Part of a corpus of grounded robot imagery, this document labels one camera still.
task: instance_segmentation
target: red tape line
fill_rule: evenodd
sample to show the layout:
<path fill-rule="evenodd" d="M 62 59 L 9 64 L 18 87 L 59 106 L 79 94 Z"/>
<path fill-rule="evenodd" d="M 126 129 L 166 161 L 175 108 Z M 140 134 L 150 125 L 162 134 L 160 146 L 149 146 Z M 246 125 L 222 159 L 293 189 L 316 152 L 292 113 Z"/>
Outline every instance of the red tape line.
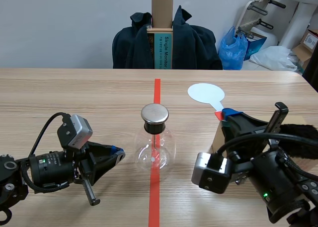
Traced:
<path fill-rule="evenodd" d="M 160 101 L 161 80 L 155 79 L 154 103 L 160 104 Z M 152 145 L 152 157 L 155 161 L 152 162 L 150 173 L 148 227 L 160 227 L 160 135 L 155 136 L 155 145 L 156 147 Z"/>

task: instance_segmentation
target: glass flask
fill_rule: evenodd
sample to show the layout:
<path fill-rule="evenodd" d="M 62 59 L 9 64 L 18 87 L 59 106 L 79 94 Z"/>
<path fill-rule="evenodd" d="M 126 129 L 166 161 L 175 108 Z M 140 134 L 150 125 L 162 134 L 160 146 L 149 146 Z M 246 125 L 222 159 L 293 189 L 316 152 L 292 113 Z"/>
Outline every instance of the glass flask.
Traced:
<path fill-rule="evenodd" d="M 148 104 L 141 117 L 145 124 L 135 136 L 135 163 L 145 172 L 167 173 L 176 154 L 174 136 L 165 125 L 169 112 L 161 104 Z"/>

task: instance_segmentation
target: white plastic bag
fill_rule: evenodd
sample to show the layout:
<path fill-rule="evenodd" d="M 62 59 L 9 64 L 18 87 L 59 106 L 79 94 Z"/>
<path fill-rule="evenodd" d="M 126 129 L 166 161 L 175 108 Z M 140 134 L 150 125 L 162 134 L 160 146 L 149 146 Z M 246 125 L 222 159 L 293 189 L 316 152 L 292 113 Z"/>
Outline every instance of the white plastic bag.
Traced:
<path fill-rule="evenodd" d="M 287 58 L 289 53 L 286 47 L 273 46 L 253 54 L 249 60 L 272 71 L 294 72 L 297 66 Z"/>

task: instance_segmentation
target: cardboard box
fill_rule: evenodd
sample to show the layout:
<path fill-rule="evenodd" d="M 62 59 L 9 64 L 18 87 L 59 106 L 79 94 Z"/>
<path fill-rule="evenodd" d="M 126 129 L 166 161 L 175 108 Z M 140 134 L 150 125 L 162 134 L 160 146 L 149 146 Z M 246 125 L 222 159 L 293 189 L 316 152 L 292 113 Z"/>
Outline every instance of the cardboard box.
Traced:
<path fill-rule="evenodd" d="M 306 49 L 302 44 L 295 47 L 293 49 L 293 52 L 300 60 L 299 65 L 301 65 L 302 68 L 305 70 L 313 54 L 308 49 Z"/>
<path fill-rule="evenodd" d="M 152 0 L 153 27 L 147 29 L 155 69 L 172 69 L 173 0 Z"/>
<path fill-rule="evenodd" d="M 172 28 L 173 0 L 152 0 L 154 28 Z"/>
<path fill-rule="evenodd" d="M 253 118 L 268 122 L 271 116 L 253 116 Z M 306 122 L 302 116 L 287 115 L 283 124 L 306 124 Z M 224 143 L 225 143 L 225 140 L 224 140 L 224 135 L 222 132 L 222 125 L 221 123 L 219 123 L 217 132 L 215 134 L 215 137 L 212 143 L 211 151 L 216 152 Z M 301 159 L 301 158 L 292 158 L 292 159 L 304 171 L 309 171 L 318 164 L 318 160 Z"/>
<path fill-rule="evenodd" d="M 293 49 L 293 52 L 300 60 L 300 65 L 305 70 L 312 58 L 313 52 L 318 43 L 318 30 L 307 30 L 300 42 L 300 45 Z"/>
<path fill-rule="evenodd" d="M 311 51 L 311 53 L 313 53 L 316 48 L 317 42 L 318 42 L 318 30 L 313 29 L 313 30 L 306 31 L 300 44 L 302 44 L 305 48 Z"/>

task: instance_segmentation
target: white wall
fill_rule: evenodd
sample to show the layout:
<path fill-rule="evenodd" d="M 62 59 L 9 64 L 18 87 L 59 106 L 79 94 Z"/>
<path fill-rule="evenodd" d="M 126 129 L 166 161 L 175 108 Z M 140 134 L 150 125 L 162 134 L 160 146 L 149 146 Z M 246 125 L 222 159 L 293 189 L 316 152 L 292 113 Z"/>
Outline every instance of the white wall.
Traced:
<path fill-rule="evenodd" d="M 190 24 L 215 33 L 217 44 L 250 0 L 174 0 Z M 265 21 L 282 36 L 296 6 L 271 5 Z M 111 68 L 112 41 L 151 0 L 0 0 L 0 67 Z"/>

